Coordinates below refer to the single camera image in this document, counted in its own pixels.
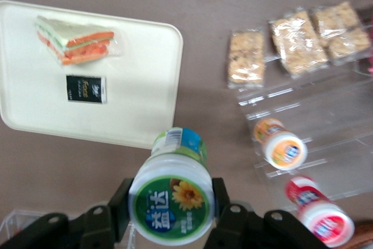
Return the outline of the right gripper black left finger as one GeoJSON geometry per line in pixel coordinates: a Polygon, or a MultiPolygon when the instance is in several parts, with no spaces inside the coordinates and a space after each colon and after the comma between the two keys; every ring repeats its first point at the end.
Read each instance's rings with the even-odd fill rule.
{"type": "Polygon", "coordinates": [[[106,204],[96,205],[83,215],[79,248],[134,248],[135,228],[129,214],[129,189],[126,178],[106,204]]]}

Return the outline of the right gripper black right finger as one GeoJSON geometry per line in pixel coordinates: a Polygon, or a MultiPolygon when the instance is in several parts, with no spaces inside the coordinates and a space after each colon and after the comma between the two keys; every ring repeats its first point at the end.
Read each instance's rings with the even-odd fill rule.
{"type": "Polygon", "coordinates": [[[261,248],[263,219],[251,208],[232,203],[224,180],[212,179],[216,227],[210,232],[204,248],[261,248]]]}

